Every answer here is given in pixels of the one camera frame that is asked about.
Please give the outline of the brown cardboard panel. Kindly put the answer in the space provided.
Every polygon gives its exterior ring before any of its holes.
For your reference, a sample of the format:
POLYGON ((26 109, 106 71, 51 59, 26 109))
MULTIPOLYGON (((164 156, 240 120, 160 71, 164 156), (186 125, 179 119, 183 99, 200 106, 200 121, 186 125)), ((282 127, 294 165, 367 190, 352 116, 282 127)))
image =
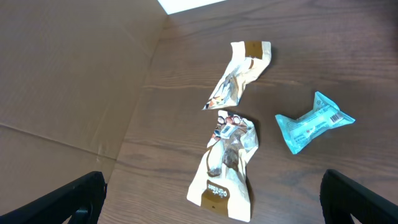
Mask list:
POLYGON ((1 213, 110 178, 166 17, 151 0, 1 0, 1 213))

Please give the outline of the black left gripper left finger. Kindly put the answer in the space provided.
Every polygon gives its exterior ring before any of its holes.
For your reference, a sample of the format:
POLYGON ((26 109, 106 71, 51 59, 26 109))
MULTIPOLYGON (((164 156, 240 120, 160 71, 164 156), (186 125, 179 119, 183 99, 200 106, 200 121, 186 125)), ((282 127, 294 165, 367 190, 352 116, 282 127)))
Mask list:
POLYGON ((92 223, 98 222, 107 193, 100 171, 86 175, 7 214, 1 223, 92 223))

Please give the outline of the cream crumpled snack bag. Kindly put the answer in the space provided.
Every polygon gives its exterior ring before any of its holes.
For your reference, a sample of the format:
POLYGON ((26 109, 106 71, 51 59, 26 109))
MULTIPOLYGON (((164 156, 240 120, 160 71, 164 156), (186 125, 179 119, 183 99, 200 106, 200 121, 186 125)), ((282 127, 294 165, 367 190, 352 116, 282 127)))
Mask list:
POLYGON ((272 59, 268 41, 232 42, 232 57, 204 110, 239 105, 246 85, 257 80, 272 59))

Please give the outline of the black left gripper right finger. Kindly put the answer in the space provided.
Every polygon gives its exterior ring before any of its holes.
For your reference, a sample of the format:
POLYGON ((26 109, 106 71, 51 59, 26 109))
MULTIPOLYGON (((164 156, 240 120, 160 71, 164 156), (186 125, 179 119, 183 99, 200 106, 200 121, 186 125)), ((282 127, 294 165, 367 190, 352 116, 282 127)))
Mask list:
POLYGON ((325 223, 397 223, 397 205, 334 169, 324 173, 320 203, 325 223))

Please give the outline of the cream brown snack bag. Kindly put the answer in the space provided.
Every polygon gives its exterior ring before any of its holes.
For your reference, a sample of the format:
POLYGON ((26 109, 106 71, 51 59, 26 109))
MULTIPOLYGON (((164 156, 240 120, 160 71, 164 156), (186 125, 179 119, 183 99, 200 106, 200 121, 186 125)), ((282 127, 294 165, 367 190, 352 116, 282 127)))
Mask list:
POLYGON ((187 200, 242 222, 251 219, 246 166, 259 147, 254 123, 219 110, 217 125, 207 144, 187 200))

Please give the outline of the teal snack wrapper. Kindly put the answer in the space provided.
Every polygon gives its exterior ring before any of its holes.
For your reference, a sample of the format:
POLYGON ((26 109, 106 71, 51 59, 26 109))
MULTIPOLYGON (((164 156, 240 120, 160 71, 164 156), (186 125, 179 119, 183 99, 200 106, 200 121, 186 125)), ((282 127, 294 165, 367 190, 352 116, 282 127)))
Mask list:
POLYGON ((313 109, 298 119, 275 115, 283 139, 292 154, 298 154, 308 143, 329 129, 353 124, 355 119, 319 91, 315 92, 313 109))

